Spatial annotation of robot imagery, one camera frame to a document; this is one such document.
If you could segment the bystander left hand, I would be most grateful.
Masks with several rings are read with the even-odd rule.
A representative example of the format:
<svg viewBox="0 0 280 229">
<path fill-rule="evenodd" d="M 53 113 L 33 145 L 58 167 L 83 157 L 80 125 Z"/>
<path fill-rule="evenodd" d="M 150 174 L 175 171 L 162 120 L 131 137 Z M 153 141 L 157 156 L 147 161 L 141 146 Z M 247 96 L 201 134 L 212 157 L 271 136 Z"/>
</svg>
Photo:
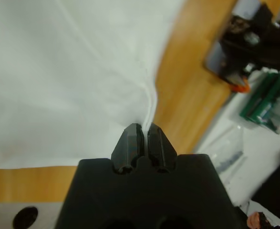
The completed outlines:
<svg viewBox="0 0 280 229">
<path fill-rule="evenodd" d="M 262 212 L 254 212 L 247 219 L 249 229 L 269 229 L 272 225 Z"/>
</svg>

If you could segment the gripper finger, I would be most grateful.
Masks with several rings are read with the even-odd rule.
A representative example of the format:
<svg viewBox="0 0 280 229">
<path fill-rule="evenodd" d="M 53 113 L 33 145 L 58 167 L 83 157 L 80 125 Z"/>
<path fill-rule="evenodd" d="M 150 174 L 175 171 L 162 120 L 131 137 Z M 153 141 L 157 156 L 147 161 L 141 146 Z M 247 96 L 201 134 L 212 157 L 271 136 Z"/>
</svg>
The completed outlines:
<svg viewBox="0 0 280 229">
<path fill-rule="evenodd" d="M 148 135 L 148 157 L 159 172 L 171 172 L 176 166 L 177 153 L 163 130 L 152 123 Z"/>
<path fill-rule="evenodd" d="M 111 161 L 118 174 L 132 173 L 137 160 L 145 155 L 144 135 L 140 124 L 130 124 L 119 138 L 112 154 Z"/>
</svg>

